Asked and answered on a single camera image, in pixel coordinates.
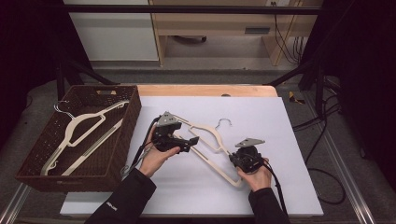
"wicker basket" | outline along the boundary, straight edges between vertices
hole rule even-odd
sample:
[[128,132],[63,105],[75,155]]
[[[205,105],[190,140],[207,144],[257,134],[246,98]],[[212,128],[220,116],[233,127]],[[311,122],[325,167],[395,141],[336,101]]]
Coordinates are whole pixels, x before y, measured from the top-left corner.
[[[73,86],[59,103],[62,111],[74,117],[96,113],[122,100],[129,104],[105,113],[106,120],[75,147],[66,147],[48,175],[41,169],[64,140],[71,118],[54,112],[34,147],[25,159],[16,179],[39,191],[112,191],[121,182],[120,170],[126,162],[140,113],[141,103],[136,86]],[[122,124],[71,175],[62,173],[120,119]],[[99,118],[82,121],[73,131],[71,142],[89,130]]]

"hand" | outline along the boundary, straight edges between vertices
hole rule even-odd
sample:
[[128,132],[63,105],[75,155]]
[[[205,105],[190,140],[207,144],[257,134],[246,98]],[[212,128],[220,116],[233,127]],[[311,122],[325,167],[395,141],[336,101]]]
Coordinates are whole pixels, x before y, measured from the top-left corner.
[[[268,162],[268,158],[262,158],[264,162]],[[260,167],[253,174],[246,174],[241,168],[236,167],[238,174],[250,185],[253,192],[259,189],[271,188],[271,172],[264,166]]]
[[[154,130],[155,126],[153,126],[151,129],[147,143],[151,142],[151,137]],[[165,152],[161,152],[152,143],[149,143],[146,148],[151,148],[151,150],[148,152],[146,157],[143,158],[139,171],[147,177],[152,177],[154,173],[160,169],[165,161],[180,151],[180,147],[173,147]]]

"white plastic hanger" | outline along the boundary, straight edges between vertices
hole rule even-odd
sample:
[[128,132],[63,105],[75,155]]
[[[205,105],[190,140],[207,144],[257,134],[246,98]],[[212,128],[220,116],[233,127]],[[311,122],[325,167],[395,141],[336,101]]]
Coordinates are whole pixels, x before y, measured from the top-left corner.
[[[227,148],[222,144],[222,140],[221,140],[221,136],[220,136],[220,134],[219,134],[219,132],[215,129],[215,128],[213,128],[213,127],[211,127],[211,126],[208,126],[208,125],[202,125],[202,124],[195,124],[195,123],[192,123],[192,122],[190,122],[190,121],[188,121],[188,120],[186,120],[186,119],[183,119],[183,118],[181,118],[181,117],[179,117],[179,116],[176,116],[176,115],[174,115],[174,117],[177,119],[177,120],[179,120],[179,121],[181,121],[181,122],[183,122],[183,123],[185,123],[185,124],[187,124],[187,125],[189,125],[189,131],[192,133],[192,134],[194,134],[195,136],[198,136],[198,134],[193,130],[193,129],[200,129],[200,130],[204,130],[204,131],[207,131],[207,132],[209,132],[209,133],[211,133],[211,134],[213,134],[213,136],[216,138],[216,141],[218,142],[218,144],[219,144],[219,147],[213,147],[207,140],[205,140],[202,136],[200,136],[200,141],[203,141],[205,144],[207,144],[209,147],[211,147],[212,149],[214,149],[215,151],[223,151],[226,155],[227,155],[227,157],[229,156],[229,155],[231,155],[231,153],[230,153],[230,151],[228,151],[227,150]],[[174,134],[174,136],[175,137],[177,137],[177,138],[182,138],[180,135],[178,135],[178,134]],[[241,184],[242,184],[242,178],[241,177],[239,177],[238,178],[238,180],[233,180],[232,178],[230,178],[228,175],[226,175],[213,161],[210,161],[201,151],[199,151],[196,147],[191,147],[191,150],[193,151],[193,152],[195,152],[202,160],[204,160],[207,164],[209,164],[213,169],[215,169],[215,171],[216,172],[218,172],[224,179],[226,179],[230,184],[232,184],[233,186],[235,186],[235,187],[240,187],[241,186]]]
[[[52,153],[52,155],[49,157],[47,162],[44,164],[43,168],[41,169],[41,175],[48,175],[49,170],[54,169],[56,167],[56,159],[61,155],[61,153],[64,151],[66,147],[75,147],[78,145],[82,140],[84,140],[90,133],[92,133],[100,124],[102,124],[105,120],[105,113],[113,110],[115,108],[121,108],[124,107],[126,104],[129,104],[129,100],[125,101],[120,101],[114,105],[109,106],[106,109],[103,109],[97,113],[94,114],[82,114],[77,117],[74,117],[68,112],[63,112],[61,111],[57,105],[54,106],[55,110],[58,112],[62,112],[67,114],[72,120],[67,124],[65,133],[64,133],[64,140],[62,143],[56,148],[56,150]],[[95,123],[87,132],[85,132],[81,137],[79,137],[74,143],[70,142],[70,139],[73,136],[73,131],[76,129],[76,127],[85,119],[91,119],[99,117],[100,120]]]
[[75,171],[91,154],[101,146],[108,137],[111,136],[122,124],[122,119],[117,122],[113,127],[111,127],[105,134],[102,135],[87,151],[84,152],[62,175],[70,175]]

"hanger hook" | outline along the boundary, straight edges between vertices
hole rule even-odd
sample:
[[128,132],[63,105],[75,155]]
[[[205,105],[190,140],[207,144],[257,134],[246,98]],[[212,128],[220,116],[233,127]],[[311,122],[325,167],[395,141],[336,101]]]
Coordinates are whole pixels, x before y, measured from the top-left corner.
[[230,123],[230,126],[233,126],[233,124],[231,123],[231,121],[230,121],[229,119],[219,119],[219,124],[218,124],[218,126],[216,126],[215,129],[217,129],[218,127],[220,127],[220,124],[221,124],[221,122],[222,122],[223,120],[228,120],[228,122]]
[[58,112],[61,112],[61,113],[64,113],[64,114],[68,115],[71,119],[74,119],[75,117],[74,117],[72,114],[70,114],[69,112],[62,111],[62,110],[59,108],[59,103],[61,103],[61,102],[69,103],[68,101],[58,101],[58,103],[56,103],[56,104],[53,105],[53,108],[54,108],[56,111],[58,111]]

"white table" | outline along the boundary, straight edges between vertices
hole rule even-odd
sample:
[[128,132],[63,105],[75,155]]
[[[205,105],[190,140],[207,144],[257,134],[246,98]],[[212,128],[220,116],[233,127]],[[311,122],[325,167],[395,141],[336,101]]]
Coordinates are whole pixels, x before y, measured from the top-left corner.
[[[216,127],[220,119],[229,119],[233,126],[222,122],[218,131],[223,138],[223,144],[231,152],[235,152],[237,148],[234,145],[246,137],[265,140],[264,144],[257,145],[256,148],[264,157],[270,159],[282,186],[290,216],[323,215],[281,98],[142,96],[141,101],[143,107],[131,141],[128,164],[132,162],[136,150],[142,144],[151,121],[164,111],[212,127]],[[177,132],[190,138],[192,135],[186,127],[183,124],[182,129]],[[197,148],[234,179],[238,177],[225,154],[216,154],[201,143]],[[232,186],[192,151],[169,159],[152,180],[157,185],[157,190],[142,216],[252,216],[248,204],[248,186]],[[277,196],[276,188],[273,187],[273,190]],[[87,217],[109,195],[106,192],[68,193],[61,214]]]

